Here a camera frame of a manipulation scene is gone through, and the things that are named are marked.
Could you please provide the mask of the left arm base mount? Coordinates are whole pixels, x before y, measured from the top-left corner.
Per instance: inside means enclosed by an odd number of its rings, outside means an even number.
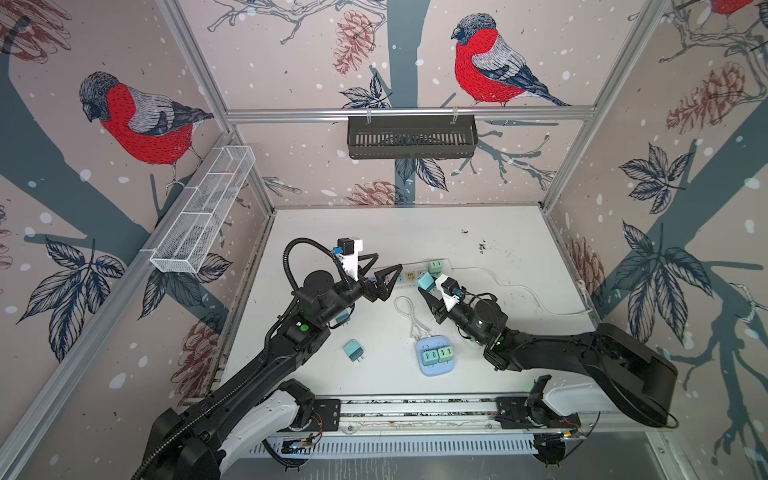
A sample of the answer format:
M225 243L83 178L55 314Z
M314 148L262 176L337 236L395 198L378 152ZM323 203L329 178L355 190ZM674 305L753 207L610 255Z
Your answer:
M341 401L314 399L296 401L298 410L286 432L335 432L339 428Z

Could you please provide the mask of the blue square socket hub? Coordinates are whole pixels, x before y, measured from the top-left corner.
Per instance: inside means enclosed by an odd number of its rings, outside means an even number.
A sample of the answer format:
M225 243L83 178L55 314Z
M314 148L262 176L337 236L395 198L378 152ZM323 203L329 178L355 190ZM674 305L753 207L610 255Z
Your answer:
M423 375L434 377L451 372L456 364L449 340L444 336L432 336L419 340L416 355Z

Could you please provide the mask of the white multicolour power strip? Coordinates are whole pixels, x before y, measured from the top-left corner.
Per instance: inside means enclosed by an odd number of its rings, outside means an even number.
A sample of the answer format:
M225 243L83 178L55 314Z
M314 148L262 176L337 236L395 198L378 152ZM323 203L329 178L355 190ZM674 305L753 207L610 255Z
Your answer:
M452 275L453 267L448 259L438 259L443 262L442 274ZM413 262L403 265L403 271L395 286L396 289L416 288L418 277L423 272L428 272L428 265L433 260Z

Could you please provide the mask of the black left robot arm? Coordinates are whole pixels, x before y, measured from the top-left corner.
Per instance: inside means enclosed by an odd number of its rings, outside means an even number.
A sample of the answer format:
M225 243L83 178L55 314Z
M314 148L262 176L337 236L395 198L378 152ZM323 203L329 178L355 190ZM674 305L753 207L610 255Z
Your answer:
M309 245L329 257L337 272L311 272L302 283L292 273L294 247ZM378 256L341 238L333 249L296 238L282 256L291 287L285 312L268 329L263 349L228 381L178 413L166 410L153 423L136 479L218 479L256 444L283 429L312 422L315 396L293 373L316 354L336 318L357 300L386 301L402 265L373 271Z

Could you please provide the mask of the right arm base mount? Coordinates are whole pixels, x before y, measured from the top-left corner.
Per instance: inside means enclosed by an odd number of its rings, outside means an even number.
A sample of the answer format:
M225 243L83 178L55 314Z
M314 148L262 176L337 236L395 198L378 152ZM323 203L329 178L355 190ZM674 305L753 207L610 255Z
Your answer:
M581 427L581 420L577 414L559 415L542 400L533 400L529 403L525 396L506 396L497 397L495 405L497 412L494 420L503 430L574 430Z

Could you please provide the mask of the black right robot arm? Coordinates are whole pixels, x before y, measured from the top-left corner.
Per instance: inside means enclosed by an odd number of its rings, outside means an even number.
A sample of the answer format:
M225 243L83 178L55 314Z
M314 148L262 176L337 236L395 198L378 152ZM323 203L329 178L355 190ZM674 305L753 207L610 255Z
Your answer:
M677 369L664 356L612 324L572 335L534 335L506 326L508 317L488 299L459 301L419 293L439 323L449 319L483 347L496 370L546 369L590 377L620 412L653 428L663 428L677 381Z

